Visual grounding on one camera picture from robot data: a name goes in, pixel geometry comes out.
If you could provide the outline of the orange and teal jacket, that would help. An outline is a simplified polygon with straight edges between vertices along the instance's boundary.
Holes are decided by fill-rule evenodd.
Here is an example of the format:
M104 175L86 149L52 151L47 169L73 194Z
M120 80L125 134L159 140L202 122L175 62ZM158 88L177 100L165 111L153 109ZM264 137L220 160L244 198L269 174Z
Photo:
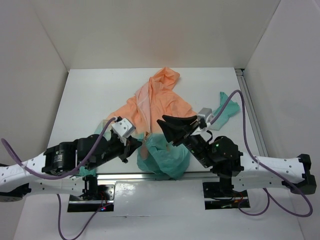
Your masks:
M164 180L181 178L190 165L191 153L182 144L174 147L168 143L157 123L163 115L196 115L192 106L173 91L179 78L178 72L162 68L108 116L126 118L136 127L133 136L142 142L137 149L138 168Z

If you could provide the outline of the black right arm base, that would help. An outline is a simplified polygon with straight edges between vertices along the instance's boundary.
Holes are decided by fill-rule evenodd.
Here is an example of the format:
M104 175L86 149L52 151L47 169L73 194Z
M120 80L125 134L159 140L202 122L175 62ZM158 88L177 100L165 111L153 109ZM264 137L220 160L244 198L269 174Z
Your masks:
M241 208L250 208L248 192L223 193L219 189L219 182L203 182L203 197L205 210L227 210L237 209L239 203Z

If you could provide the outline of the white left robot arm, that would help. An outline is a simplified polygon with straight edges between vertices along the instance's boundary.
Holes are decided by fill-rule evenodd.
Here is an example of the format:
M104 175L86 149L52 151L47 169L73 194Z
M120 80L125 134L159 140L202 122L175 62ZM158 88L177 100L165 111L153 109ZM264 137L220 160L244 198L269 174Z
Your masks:
M104 187L92 173L81 176L80 168L95 170L119 158L123 163L142 142L130 136L122 143L117 134L109 140L98 134L61 142L38 156L15 165L0 167L0 200L16 202L42 194L67 194L93 200Z

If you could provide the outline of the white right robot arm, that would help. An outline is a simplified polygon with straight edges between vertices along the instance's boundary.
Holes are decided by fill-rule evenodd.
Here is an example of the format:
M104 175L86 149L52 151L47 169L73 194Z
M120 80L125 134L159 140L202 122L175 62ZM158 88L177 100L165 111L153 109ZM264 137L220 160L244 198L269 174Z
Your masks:
M218 136L208 140L211 117L195 115L173 117L163 115L157 120L167 142L184 145L210 172L219 178L218 190L223 196L249 189L284 188L293 194L312 195L316 192L315 176L310 173L307 154L294 158L273 158L239 151L230 138Z

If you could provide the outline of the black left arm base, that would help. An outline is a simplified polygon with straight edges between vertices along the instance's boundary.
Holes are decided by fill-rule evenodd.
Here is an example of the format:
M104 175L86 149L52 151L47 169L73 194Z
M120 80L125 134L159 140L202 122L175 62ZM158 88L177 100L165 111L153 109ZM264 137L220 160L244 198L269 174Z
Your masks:
M80 177L84 181L82 194L70 195L68 213L89 213L100 208L100 212L114 211L116 183L114 181L98 181L93 175Z

